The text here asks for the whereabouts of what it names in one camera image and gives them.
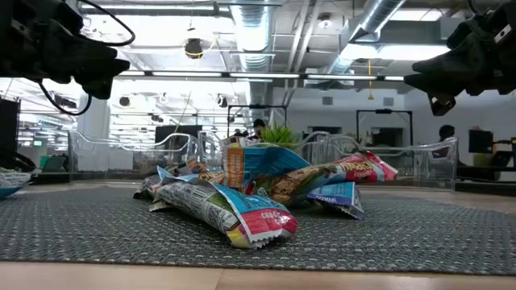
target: carpet mat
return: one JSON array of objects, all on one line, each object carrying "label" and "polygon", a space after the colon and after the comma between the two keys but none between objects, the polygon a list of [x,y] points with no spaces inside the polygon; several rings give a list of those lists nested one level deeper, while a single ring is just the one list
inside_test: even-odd
[{"label": "carpet mat", "polygon": [[294,238],[252,251],[176,210],[149,213],[133,192],[104,187],[0,200],[0,260],[516,275],[511,214],[366,194],[364,221],[293,211]]}]

